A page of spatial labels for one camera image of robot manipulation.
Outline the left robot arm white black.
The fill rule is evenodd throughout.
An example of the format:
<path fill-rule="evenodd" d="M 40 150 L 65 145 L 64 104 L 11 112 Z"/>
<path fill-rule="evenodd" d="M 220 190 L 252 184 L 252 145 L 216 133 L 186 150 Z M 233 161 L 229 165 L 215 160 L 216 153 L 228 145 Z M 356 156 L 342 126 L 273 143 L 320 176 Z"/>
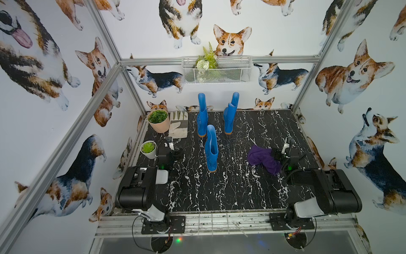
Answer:
<path fill-rule="evenodd" d="M 169 180 L 169 171 L 174 163 L 184 155 L 183 149 L 172 150 L 169 147 L 158 150 L 158 157 L 152 166 L 129 167 L 122 178 L 115 198 L 117 207 L 130 213 L 136 213 L 149 223 L 169 225 L 169 213 L 157 208 L 155 191 L 157 185 Z"/>

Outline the blue rubber boot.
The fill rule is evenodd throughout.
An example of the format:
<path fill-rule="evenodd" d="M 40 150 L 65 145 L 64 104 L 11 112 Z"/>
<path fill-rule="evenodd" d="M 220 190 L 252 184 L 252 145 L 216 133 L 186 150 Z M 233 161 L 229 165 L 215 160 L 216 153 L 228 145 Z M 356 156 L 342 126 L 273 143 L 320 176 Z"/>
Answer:
<path fill-rule="evenodd" d="M 223 119 L 224 119 L 224 132 L 227 135 L 232 134 L 234 127 L 235 114 L 238 108 L 240 94 L 234 92 L 231 102 L 228 104 L 227 108 L 224 110 Z"/>
<path fill-rule="evenodd" d="M 217 170 L 218 154 L 216 130 L 215 127 L 210 124 L 207 126 L 207 140 L 205 143 L 205 156 L 209 172 L 215 172 Z"/>
<path fill-rule="evenodd" d="M 197 115 L 198 135 L 200 137 L 205 137 L 207 134 L 207 126 L 208 126 L 208 112 L 205 94 L 199 93 L 198 100 L 199 100 L 199 113 Z"/>

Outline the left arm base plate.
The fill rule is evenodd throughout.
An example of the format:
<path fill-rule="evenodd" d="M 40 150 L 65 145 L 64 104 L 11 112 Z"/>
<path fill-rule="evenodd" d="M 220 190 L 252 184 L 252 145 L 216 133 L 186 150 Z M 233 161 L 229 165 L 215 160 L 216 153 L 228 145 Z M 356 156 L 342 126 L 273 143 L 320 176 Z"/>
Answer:
<path fill-rule="evenodd" d="M 186 226 L 185 216 L 166 216 L 161 222 L 143 222 L 141 233 L 143 235 L 184 233 Z"/>

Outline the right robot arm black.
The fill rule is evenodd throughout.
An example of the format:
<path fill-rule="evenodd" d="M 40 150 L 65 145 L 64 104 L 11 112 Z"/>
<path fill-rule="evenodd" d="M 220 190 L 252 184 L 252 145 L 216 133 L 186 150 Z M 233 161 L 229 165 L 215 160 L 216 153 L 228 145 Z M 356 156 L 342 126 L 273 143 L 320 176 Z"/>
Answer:
<path fill-rule="evenodd" d="M 277 149 L 272 156 L 281 165 L 280 175 L 287 185 L 313 190 L 314 197 L 288 206 L 283 217 L 286 222 L 362 210 L 361 198 L 343 170 L 300 168 L 298 163 L 303 156 L 290 148 Z"/>

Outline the purple cloth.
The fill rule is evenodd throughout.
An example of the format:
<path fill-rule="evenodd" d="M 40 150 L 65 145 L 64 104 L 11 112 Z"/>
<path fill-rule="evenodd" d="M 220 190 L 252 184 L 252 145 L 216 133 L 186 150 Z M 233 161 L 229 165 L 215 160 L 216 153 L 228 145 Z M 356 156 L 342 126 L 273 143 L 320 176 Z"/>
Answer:
<path fill-rule="evenodd" d="M 275 158 L 277 150 L 273 148 L 261 148 L 253 145 L 247 154 L 250 165 L 262 165 L 272 175 L 277 175 L 282 169 L 282 164 Z"/>

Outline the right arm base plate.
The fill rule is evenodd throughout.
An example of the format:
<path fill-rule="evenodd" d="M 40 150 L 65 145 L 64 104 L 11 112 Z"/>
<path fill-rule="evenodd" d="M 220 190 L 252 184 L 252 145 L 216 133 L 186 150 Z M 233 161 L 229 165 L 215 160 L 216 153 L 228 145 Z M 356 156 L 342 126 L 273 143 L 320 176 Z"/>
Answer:
<path fill-rule="evenodd" d="M 270 213 L 269 223 L 273 231 L 295 231 L 299 228 L 302 230 L 315 229 L 315 224 L 312 219 L 297 217 L 289 218 L 286 213 Z"/>

